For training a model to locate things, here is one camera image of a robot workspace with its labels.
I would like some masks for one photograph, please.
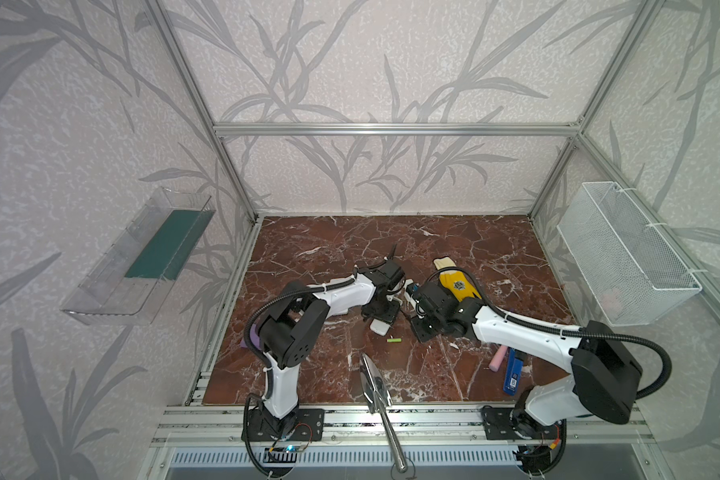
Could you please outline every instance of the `pink marker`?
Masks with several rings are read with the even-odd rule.
[[[494,358],[490,360],[488,368],[493,372],[498,372],[501,363],[504,361],[504,357],[507,355],[507,346],[502,345],[499,347],[499,351],[496,352]]]

